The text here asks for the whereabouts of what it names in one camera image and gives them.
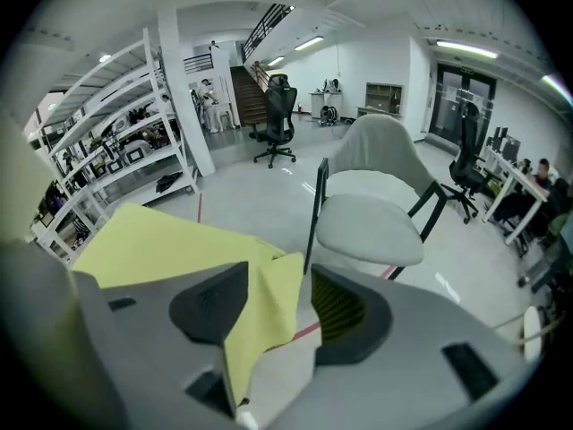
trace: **staircase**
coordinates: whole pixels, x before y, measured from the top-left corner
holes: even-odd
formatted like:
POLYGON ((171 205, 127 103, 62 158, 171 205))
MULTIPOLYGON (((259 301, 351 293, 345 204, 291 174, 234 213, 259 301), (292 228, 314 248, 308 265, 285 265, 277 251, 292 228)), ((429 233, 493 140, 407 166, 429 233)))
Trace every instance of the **staircase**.
POLYGON ((244 67, 231 67, 236 106, 243 125, 257 125, 267 121, 265 94, 244 67))

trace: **chair base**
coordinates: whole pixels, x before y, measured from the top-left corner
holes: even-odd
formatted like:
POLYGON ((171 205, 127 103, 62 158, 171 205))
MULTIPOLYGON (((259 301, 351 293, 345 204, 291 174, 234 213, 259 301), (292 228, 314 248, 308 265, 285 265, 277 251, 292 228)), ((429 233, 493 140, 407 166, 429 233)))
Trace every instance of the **chair base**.
POLYGON ((465 224, 469 223, 470 219, 477 217, 479 210, 466 197, 466 193, 468 191, 467 189, 464 189, 463 191, 458 191, 458 190, 455 190, 454 188, 450 188, 449 186, 444 185, 444 184, 441 184, 441 186, 443 188, 445 188, 446 190, 448 190, 450 193, 452 193, 451 196, 448 196, 448 201, 457 201, 457 202, 460 202, 462 204, 462 207, 464 208, 464 212, 466 213, 466 217, 464 218, 465 224))
POLYGON ((267 150, 260 155, 255 156, 252 159, 252 162, 257 162, 257 159, 264 158, 265 156, 270 156, 269 168, 272 168, 272 163, 277 157, 277 155, 287 156, 290 158, 291 161, 296 162, 296 155, 293 154, 293 151, 288 148, 277 148, 276 144, 270 145, 267 150))

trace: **white chair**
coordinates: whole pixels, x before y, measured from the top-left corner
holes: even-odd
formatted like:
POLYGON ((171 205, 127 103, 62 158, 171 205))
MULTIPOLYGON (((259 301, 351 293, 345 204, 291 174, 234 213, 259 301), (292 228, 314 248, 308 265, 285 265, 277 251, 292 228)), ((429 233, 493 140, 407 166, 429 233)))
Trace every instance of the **white chair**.
POLYGON ((384 115, 358 118, 334 156, 325 158, 318 171, 311 234, 304 272, 311 259, 314 234, 323 247, 366 262, 397 266, 395 279, 405 266, 423 259, 423 242, 446 205, 447 196, 418 158, 404 126, 384 115), (408 213, 393 202, 363 194, 326 197, 330 175, 346 170, 373 170, 393 175, 420 197, 408 213), (433 194, 438 202, 421 234, 412 217, 433 194))

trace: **doorway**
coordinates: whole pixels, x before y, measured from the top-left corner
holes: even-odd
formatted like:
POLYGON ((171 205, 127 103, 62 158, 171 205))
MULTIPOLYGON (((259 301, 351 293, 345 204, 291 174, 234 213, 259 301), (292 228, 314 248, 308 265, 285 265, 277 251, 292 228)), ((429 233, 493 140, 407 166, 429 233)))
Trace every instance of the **doorway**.
POLYGON ((430 133, 437 135, 451 147, 459 146, 462 134, 461 110, 466 102, 473 102, 479 112, 477 148, 481 149, 492 118, 496 81, 470 68, 438 64, 435 106, 430 133))

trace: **yellow cloth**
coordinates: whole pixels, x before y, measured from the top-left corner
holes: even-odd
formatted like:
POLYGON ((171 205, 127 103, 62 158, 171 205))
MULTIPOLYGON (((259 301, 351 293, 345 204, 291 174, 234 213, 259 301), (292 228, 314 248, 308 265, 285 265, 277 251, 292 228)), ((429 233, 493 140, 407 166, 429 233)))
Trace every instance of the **yellow cloth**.
POLYGON ((295 336, 303 256, 257 237, 212 228, 126 204, 73 266, 102 288, 166 279, 233 262, 249 262, 249 296, 225 340, 229 381, 240 403, 261 354, 295 336))

